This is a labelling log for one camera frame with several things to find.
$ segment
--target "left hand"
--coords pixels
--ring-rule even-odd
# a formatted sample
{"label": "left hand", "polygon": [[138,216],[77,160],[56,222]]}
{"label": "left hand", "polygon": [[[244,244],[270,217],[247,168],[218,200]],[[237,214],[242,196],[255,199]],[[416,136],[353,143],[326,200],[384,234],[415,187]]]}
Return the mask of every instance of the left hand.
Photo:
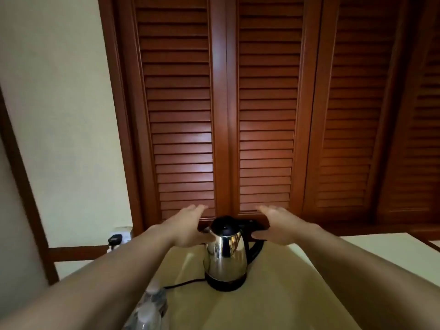
{"label": "left hand", "polygon": [[202,243],[214,241],[214,236],[209,233],[201,233],[197,230],[198,221],[208,207],[205,205],[190,205],[181,209],[177,214],[161,224],[169,230],[173,239],[173,245],[178,247],[190,247]]}

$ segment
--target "kettle base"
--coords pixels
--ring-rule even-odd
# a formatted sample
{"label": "kettle base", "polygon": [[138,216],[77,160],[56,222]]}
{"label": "kettle base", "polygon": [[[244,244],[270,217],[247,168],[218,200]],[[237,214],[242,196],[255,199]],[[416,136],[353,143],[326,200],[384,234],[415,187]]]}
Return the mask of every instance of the kettle base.
{"label": "kettle base", "polygon": [[220,281],[210,277],[205,273],[206,282],[213,288],[220,292],[231,292],[240,288],[246,280],[246,273],[243,277],[235,279],[233,281]]}

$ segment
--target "stainless steel kettle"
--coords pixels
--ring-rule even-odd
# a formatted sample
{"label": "stainless steel kettle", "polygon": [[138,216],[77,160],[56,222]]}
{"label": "stainless steel kettle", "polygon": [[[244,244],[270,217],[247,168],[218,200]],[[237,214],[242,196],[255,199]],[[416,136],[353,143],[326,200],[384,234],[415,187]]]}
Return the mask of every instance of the stainless steel kettle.
{"label": "stainless steel kettle", "polygon": [[237,220],[231,216],[216,218],[209,228],[216,237],[206,245],[203,261],[208,284],[223,292],[239,288],[246,280],[247,266],[263,248],[264,241],[256,241],[252,248],[245,236],[263,229],[253,220]]}

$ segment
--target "wardrobe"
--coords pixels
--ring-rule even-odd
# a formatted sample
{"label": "wardrobe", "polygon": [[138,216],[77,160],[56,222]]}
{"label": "wardrobe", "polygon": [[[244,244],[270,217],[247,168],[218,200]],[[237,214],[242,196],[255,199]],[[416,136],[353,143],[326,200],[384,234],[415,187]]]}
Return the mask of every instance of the wardrobe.
{"label": "wardrobe", "polygon": [[114,0],[147,226],[438,222],[439,0]]}

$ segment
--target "hand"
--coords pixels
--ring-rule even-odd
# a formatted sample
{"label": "hand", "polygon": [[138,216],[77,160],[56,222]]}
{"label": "hand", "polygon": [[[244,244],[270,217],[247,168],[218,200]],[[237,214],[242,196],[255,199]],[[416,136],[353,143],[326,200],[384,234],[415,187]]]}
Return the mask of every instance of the hand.
{"label": "hand", "polygon": [[215,237],[209,233],[201,233],[197,230],[201,214],[208,207],[205,205],[190,205],[181,209],[161,226],[169,229],[173,239],[173,245],[179,247],[190,247],[202,243],[214,241]]}
{"label": "hand", "polygon": [[309,225],[282,207],[258,206],[256,209],[267,216],[270,224],[269,229],[252,233],[256,240],[268,240],[279,245],[292,244],[296,236]]}

